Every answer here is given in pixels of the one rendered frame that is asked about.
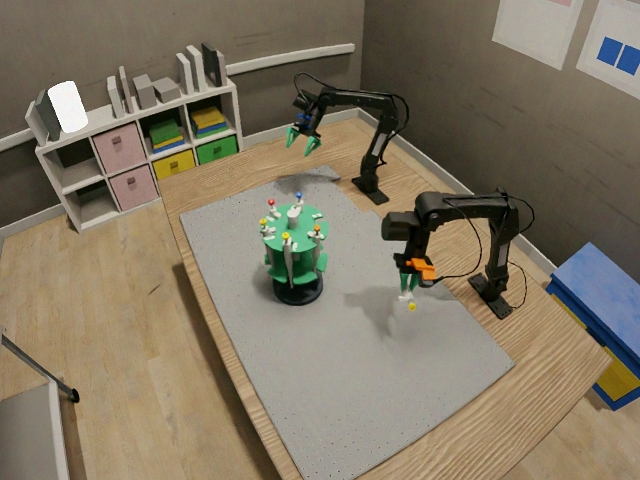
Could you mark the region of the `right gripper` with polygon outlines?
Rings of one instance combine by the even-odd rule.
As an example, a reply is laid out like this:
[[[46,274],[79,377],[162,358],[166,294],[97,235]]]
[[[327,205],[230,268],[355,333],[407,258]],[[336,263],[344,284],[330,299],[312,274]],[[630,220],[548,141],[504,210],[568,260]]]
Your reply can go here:
[[[318,127],[318,125],[319,125],[321,120],[319,118],[316,119],[316,116],[314,116],[314,115],[311,116],[310,113],[308,113],[307,116],[304,119],[310,120],[309,124],[304,125],[304,124],[301,124],[299,122],[298,123],[294,123],[293,126],[298,127],[299,128],[298,130],[296,130],[295,128],[292,128],[292,127],[291,128],[287,127],[286,147],[289,148],[290,145],[294,142],[294,140],[299,136],[299,134],[303,134],[305,136],[309,135],[310,138],[309,138],[309,141],[308,141],[308,144],[307,144],[307,147],[306,147],[306,150],[305,150],[305,154],[304,154],[305,156],[308,156],[313,150],[315,150],[316,148],[318,148],[319,146],[322,145],[322,143],[320,142],[321,140],[318,139],[318,138],[321,138],[321,135],[316,132],[316,129],[317,129],[317,127]],[[313,132],[312,129],[315,132]],[[293,133],[293,136],[292,136],[292,139],[290,141],[291,133]],[[318,137],[318,138],[316,138],[315,136]],[[315,143],[315,145],[310,149],[310,147],[312,146],[313,143]]]

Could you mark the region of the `grey pipette with red button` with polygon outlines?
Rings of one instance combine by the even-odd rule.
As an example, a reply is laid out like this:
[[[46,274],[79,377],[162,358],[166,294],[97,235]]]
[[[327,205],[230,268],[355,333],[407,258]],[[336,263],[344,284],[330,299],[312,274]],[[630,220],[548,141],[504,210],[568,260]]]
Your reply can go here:
[[[274,219],[276,217],[277,219],[280,219],[282,216],[281,214],[277,213],[276,207],[273,206],[275,204],[274,200],[273,199],[268,200],[268,204],[271,205],[271,207],[269,208],[270,216],[273,217]]]

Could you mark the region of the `grey pipette with yellow button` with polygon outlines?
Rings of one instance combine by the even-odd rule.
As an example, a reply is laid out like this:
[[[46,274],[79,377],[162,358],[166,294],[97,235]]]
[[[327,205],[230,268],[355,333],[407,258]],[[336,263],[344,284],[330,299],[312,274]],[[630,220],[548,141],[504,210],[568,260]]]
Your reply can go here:
[[[267,224],[267,220],[266,219],[261,219],[260,220],[260,224],[263,225],[263,227],[261,228],[263,237],[270,236],[270,233],[272,233],[272,232],[276,233],[275,227],[269,229],[268,226],[265,226]],[[275,267],[273,249],[269,248],[266,244],[265,244],[265,248],[266,248],[267,254],[269,256],[271,266]]]
[[[413,298],[413,295],[411,293],[411,290],[410,290],[410,287],[409,287],[408,283],[406,283],[406,286],[405,286],[405,289],[404,289],[403,293],[404,293],[405,297],[399,296],[399,302],[405,302],[406,301],[408,305],[411,303],[409,305],[409,309],[412,310],[412,311],[415,310],[416,309],[416,305],[414,304],[414,298]]]
[[[291,288],[293,288],[293,276],[292,276],[293,259],[292,259],[292,253],[291,253],[292,238],[289,236],[289,233],[283,233],[283,239],[284,239],[283,249],[284,249],[285,264],[287,266]]]

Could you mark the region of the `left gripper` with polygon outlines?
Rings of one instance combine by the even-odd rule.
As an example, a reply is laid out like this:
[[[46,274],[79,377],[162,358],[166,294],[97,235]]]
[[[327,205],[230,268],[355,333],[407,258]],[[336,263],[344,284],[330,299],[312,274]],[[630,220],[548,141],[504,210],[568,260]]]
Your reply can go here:
[[[421,245],[421,247],[417,247],[417,244],[411,243],[407,240],[404,254],[393,254],[393,260],[396,262],[396,268],[400,268],[399,273],[402,292],[405,289],[409,274],[411,274],[409,287],[411,292],[413,291],[415,286],[418,284],[418,276],[416,274],[419,270],[422,271],[423,280],[436,280],[435,267],[429,256],[425,256],[427,246],[428,245]]]

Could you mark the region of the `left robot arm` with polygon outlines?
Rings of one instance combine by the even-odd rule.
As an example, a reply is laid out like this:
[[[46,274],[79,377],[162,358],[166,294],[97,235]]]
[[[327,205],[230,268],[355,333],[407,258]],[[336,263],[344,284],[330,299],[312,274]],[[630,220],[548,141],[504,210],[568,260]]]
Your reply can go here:
[[[500,294],[507,291],[508,255],[511,240],[519,232],[519,213],[515,204],[508,201],[508,197],[503,200],[503,197],[499,196],[508,196],[501,186],[496,187],[495,192],[488,194],[457,195],[440,191],[422,192],[415,198],[414,211],[386,214],[381,224],[381,237],[385,241],[408,240],[417,244],[417,247],[428,245],[431,232],[435,232],[439,226],[444,226],[445,222],[466,219],[454,207],[442,201],[446,197],[451,199],[444,200],[458,208],[468,219],[488,218],[491,234],[490,257],[488,264],[485,265],[488,279],[479,272],[469,277],[468,282],[501,320],[513,312]],[[488,286],[486,286],[487,283]]]

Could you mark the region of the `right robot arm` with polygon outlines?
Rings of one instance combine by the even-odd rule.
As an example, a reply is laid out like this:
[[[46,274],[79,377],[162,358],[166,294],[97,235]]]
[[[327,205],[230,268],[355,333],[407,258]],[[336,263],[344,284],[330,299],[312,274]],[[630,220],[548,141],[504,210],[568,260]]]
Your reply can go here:
[[[303,89],[301,89],[300,91],[307,98],[310,106],[312,105],[312,103],[314,103],[309,112],[311,116],[314,115],[316,116],[316,119],[319,118],[320,120],[323,118],[327,110],[327,106],[335,107],[335,105],[352,105],[369,107],[377,110],[384,109],[384,111],[382,111],[380,115],[380,120],[382,120],[382,123],[381,121],[379,121],[377,130],[369,146],[368,153],[366,152],[366,154],[363,156],[364,159],[362,158],[361,160],[361,176],[353,178],[351,182],[355,186],[357,186],[377,206],[389,202],[389,197],[386,196],[379,188],[377,188],[379,177],[375,172],[377,170],[377,164],[379,162],[381,153],[383,152],[383,149],[387,143],[387,140],[392,131],[395,130],[394,128],[396,128],[399,123],[398,110],[393,96],[391,97],[386,95],[386,98],[384,98],[383,94],[337,90],[334,88],[328,88],[327,86],[321,89],[319,96],[311,94]],[[397,114],[395,111],[397,112]],[[375,174],[375,178],[373,177],[373,174]]]

